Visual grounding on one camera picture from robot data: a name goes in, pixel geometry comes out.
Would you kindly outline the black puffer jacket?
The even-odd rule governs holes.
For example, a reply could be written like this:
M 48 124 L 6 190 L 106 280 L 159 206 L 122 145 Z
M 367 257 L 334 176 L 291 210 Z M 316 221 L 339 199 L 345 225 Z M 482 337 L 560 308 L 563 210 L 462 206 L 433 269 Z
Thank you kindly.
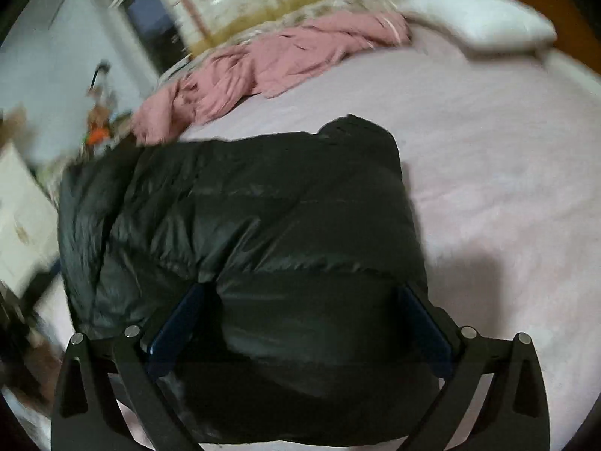
M 422 250 L 373 122 L 116 149 L 65 171 L 58 239 L 76 330 L 181 314 L 150 368 L 201 442 L 376 444 L 436 395 Z

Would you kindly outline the white cabinet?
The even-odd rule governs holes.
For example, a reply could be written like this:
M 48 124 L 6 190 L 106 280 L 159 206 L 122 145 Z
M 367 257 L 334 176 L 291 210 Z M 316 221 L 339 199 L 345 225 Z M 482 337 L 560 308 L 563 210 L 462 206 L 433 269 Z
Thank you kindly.
M 1 282 L 22 295 L 58 259 L 57 210 L 11 142 L 1 149 Z

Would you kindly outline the pink bed sheet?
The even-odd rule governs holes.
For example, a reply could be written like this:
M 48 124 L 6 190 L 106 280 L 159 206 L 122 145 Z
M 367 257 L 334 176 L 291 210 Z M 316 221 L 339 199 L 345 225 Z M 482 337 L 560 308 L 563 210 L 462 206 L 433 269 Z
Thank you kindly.
M 531 55 L 472 57 L 429 27 L 355 53 L 274 97 L 246 97 L 174 142 L 318 132 L 353 115 L 387 130 L 430 302 L 482 336 L 532 337 L 550 448 L 562 449 L 600 397 L 600 105 Z M 23 295 L 1 298 L 1 384 L 51 419 L 74 333 L 58 259 Z

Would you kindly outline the orange toy on table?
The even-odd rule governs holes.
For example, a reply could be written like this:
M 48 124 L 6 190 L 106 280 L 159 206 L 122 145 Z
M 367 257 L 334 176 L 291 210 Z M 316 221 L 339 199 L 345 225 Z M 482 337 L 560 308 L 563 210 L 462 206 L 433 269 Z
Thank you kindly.
M 88 147 L 94 147 L 100 145 L 102 142 L 111 139 L 110 129 L 105 126 L 93 127 L 88 131 L 86 136 L 86 145 Z

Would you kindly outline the clutter pile on table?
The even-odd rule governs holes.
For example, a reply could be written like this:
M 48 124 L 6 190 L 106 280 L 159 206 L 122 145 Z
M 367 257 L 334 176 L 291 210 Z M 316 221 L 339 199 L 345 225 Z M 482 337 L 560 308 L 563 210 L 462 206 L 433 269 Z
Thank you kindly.
M 108 106 L 96 104 L 88 112 L 88 129 L 83 136 L 82 144 L 75 150 L 61 153 L 50 162 L 45 163 L 36 171 L 36 179 L 40 186 L 51 197 L 58 191 L 64 170 L 71 164 L 88 162 L 104 155 L 112 150 L 125 139 L 130 130 L 130 119 L 133 112 L 126 110 L 124 112 L 112 111 Z M 105 126 L 110 129 L 111 139 L 102 142 L 100 145 L 88 147 L 86 145 L 86 136 L 93 127 Z

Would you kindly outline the wooden white headboard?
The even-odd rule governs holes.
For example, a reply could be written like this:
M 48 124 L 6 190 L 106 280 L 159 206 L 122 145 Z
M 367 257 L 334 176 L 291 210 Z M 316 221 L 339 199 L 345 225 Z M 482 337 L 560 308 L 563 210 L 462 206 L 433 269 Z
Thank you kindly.
M 600 97 L 600 38 L 574 0 L 518 0 L 553 23 L 557 39 L 541 59 L 551 71 Z

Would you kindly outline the pink quilted comforter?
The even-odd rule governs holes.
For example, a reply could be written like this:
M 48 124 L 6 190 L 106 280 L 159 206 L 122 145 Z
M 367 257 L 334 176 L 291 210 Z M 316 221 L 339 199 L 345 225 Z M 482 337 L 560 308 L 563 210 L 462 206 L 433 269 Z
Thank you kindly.
M 410 41 L 397 11 L 339 11 L 306 20 L 213 53 L 143 102 L 131 131 L 142 145 L 168 142 L 191 125 L 226 115 L 246 97 L 277 97 L 350 55 Z

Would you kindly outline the white pillow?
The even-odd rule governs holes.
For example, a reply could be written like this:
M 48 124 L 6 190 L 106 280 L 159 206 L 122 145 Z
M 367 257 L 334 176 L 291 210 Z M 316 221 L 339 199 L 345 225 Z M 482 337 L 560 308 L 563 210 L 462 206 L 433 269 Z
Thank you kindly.
M 481 54 L 530 52 L 557 39 L 552 21 L 518 0 L 402 0 L 399 10 Z

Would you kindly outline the white frame window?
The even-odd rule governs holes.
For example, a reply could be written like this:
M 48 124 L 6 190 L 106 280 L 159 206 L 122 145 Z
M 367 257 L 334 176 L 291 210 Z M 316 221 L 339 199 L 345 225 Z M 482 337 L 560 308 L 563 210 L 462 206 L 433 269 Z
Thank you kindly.
M 144 86 L 163 82 L 189 62 L 189 52 L 162 0 L 94 0 L 115 46 Z

